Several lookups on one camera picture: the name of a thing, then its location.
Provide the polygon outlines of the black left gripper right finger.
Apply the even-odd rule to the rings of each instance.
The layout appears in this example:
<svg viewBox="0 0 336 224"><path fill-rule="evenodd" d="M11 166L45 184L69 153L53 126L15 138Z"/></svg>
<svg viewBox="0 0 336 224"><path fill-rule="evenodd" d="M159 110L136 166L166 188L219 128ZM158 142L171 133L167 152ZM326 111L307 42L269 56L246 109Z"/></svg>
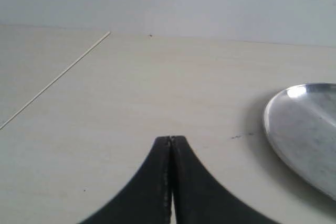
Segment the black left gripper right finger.
<svg viewBox="0 0 336 224"><path fill-rule="evenodd" d="M172 136L170 141L177 223L276 223L224 188L184 136Z"/></svg>

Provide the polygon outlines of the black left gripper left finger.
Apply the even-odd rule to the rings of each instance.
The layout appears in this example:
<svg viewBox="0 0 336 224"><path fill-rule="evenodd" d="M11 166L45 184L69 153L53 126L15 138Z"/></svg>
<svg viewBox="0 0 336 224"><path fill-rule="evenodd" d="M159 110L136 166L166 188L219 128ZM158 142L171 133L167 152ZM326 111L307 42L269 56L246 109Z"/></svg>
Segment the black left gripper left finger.
<svg viewBox="0 0 336 224"><path fill-rule="evenodd" d="M130 181L82 223L170 223L170 153L170 138L156 138Z"/></svg>

